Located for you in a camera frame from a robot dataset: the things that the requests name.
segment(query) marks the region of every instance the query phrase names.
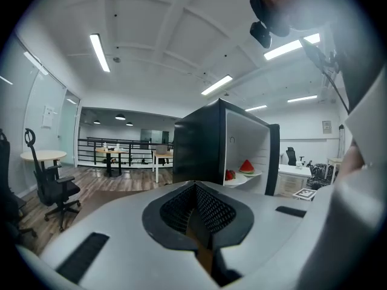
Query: ceiling light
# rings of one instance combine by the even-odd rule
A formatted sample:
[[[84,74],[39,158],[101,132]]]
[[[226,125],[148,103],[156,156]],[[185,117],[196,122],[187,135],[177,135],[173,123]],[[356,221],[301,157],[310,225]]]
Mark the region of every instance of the ceiling light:
[[[32,62],[32,64],[37,67],[38,70],[40,70],[44,75],[48,75],[48,72],[46,71],[45,68],[43,68],[42,64],[37,61],[37,58],[33,57],[28,51],[24,52],[24,56]]]
[[[207,95],[209,94],[210,92],[218,89],[220,86],[223,86],[224,84],[227,84],[228,82],[232,81],[232,77],[227,75],[225,77],[223,77],[219,82],[216,82],[215,84],[213,84],[210,88],[207,88],[205,91],[203,91],[201,94],[202,95]]]
[[[245,109],[245,111],[246,111],[246,112],[250,112],[250,111],[255,111],[256,109],[264,109],[264,108],[267,108],[267,106],[266,106],[266,105],[257,106],[256,108]]]
[[[117,116],[115,116],[115,119],[118,119],[118,120],[125,120],[125,116],[122,115],[122,114],[118,114]]]
[[[304,100],[316,99],[316,98],[317,98],[316,95],[311,95],[310,97],[304,97],[304,98],[298,98],[298,99],[288,100],[288,103],[290,103],[290,102],[296,102],[296,101],[304,101]]]
[[[2,79],[5,83],[8,83],[10,85],[13,85],[9,80],[3,78],[3,76],[0,76],[0,79]]]
[[[94,51],[96,52],[97,58],[99,60],[99,63],[101,64],[102,69],[105,72],[110,72],[108,63],[106,62],[105,54],[103,53],[101,39],[99,37],[99,34],[94,33],[90,35],[91,43],[94,47]]]
[[[304,39],[312,44],[315,44],[315,43],[320,42],[320,34],[316,33],[316,34],[313,34],[311,36],[307,36]],[[301,47],[302,47],[302,45],[301,45],[300,41],[297,40],[297,41],[285,44],[284,46],[281,46],[279,48],[276,48],[275,50],[269,51],[266,54],[264,54],[264,56],[265,56],[266,60],[270,60],[270,59],[273,59],[273,58],[278,57],[280,55],[289,53],[290,51],[294,51],[294,50],[301,48]]]

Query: glass door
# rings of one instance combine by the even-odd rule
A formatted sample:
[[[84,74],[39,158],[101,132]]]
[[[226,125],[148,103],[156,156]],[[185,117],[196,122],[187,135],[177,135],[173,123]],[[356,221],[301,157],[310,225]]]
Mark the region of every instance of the glass door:
[[[75,165],[74,155],[74,134],[78,113],[79,99],[71,92],[67,91],[63,100],[62,111],[60,114],[60,123],[58,130],[59,150],[67,153],[66,157],[61,159],[65,165]]]

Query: black office chair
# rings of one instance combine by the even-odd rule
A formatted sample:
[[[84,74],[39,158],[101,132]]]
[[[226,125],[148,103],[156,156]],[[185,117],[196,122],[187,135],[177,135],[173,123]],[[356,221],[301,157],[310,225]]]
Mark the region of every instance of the black office chair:
[[[19,228],[19,209],[25,205],[25,201],[19,199],[9,188],[8,185],[8,167],[10,161],[10,142],[0,129],[0,201],[5,217],[6,227],[12,238],[19,243],[22,234],[31,232],[36,237],[36,232],[32,228]]]
[[[289,159],[288,165],[296,166],[297,159],[296,159],[296,152],[294,151],[294,149],[292,147],[288,147],[286,154],[288,155],[288,159]]]
[[[39,199],[41,200],[41,203],[43,203],[46,206],[52,206],[54,203],[56,203],[57,208],[54,210],[49,211],[45,214],[44,220],[48,221],[48,216],[57,212],[60,212],[60,221],[59,221],[59,231],[63,232],[63,217],[66,211],[70,211],[72,213],[79,213],[79,211],[74,210],[71,208],[72,205],[77,204],[80,206],[80,202],[78,200],[72,201],[69,203],[65,203],[68,201],[68,198],[72,195],[75,195],[76,193],[80,192],[80,188],[75,185],[73,181],[75,178],[73,176],[64,177],[57,180],[49,180],[48,177],[53,177],[54,173],[60,168],[61,166],[52,166],[48,167],[42,171],[41,167],[39,166],[39,162],[36,158],[36,153],[33,144],[35,143],[35,133],[31,130],[26,128],[24,134],[24,140],[27,144],[27,146],[32,151],[32,156],[34,158],[34,164],[35,164],[35,177],[37,182],[37,195]]]

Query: ceiling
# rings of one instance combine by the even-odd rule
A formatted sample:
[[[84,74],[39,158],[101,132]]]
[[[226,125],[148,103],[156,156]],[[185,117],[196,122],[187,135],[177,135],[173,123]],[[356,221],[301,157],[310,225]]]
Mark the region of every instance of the ceiling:
[[[242,108],[286,105],[320,94],[321,74],[302,50],[266,61],[249,34],[249,0],[41,0],[42,20],[58,47],[93,90],[162,100],[194,110],[222,97]],[[273,37],[276,48],[325,29]],[[89,41],[99,33],[111,72],[103,72]],[[201,92],[225,75],[232,82]]]

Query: person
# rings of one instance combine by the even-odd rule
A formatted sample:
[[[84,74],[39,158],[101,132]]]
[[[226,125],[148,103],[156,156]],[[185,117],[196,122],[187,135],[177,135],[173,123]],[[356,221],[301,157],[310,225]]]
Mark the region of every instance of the person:
[[[350,112],[374,83],[384,61],[383,44],[354,0],[261,0],[277,27],[309,30],[329,24]],[[337,181],[359,170],[364,160],[352,140]]]

